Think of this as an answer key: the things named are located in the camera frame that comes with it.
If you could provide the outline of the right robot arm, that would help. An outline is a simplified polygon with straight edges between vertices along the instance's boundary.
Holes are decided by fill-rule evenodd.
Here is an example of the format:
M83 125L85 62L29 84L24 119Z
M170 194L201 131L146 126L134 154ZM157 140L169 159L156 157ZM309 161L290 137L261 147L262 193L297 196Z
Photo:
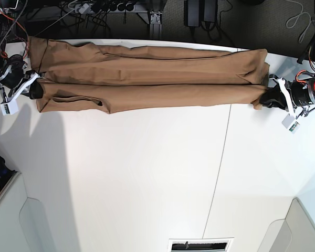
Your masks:
M27 5L28 1L0 1L0 94L4 101L16 95L23 83L35 73L25 70L30 40L25 27L19 22ZM22 53L7 54L6 45L11 38L25 44Z

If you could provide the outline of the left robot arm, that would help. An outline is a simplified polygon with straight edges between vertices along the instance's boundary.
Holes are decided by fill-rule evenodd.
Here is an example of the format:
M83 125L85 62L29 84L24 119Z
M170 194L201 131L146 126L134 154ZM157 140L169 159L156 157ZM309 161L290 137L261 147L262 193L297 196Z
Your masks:
M297 63L302 64L305 59L311 69L299 71L292 81L276 75L269 76L275 86L268 88L260 97L262 106L279 108L289 113L295 113L297 108L301 108L302 111L295 118L306 117L315 110L315 33Z

